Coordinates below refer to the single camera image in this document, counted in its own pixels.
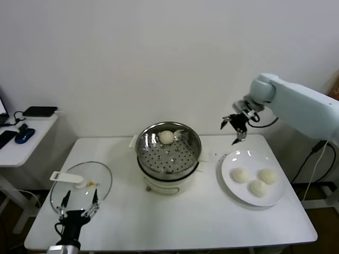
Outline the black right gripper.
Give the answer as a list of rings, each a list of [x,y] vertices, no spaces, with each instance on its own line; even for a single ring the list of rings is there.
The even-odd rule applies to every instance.
[[[237,143],[243,142],[247,137],[247,124],[248,117],[241,113],[241,114],[231,114],[229,116],[225,116],[222,118],[222,122],[220,125],[220,129],[222,130],[228,123],[232,125],[232,127],[237,132],[236,139],[232,142],[232,145]]]

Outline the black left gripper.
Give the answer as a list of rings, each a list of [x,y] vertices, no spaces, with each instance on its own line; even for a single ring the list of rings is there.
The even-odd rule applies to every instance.
[[[100,202],[95,189],[91,205],[83,212],[81,210],[67,211],[67,207],[71,190],[63,197],[61,205],[58,206],[60,215],[59,222],[55,224],[55,231],[60,236],[60,240],[56,245],[80,245],[79,236],[82,226],[90,222],[90,217],[93,217],[100,208]]]

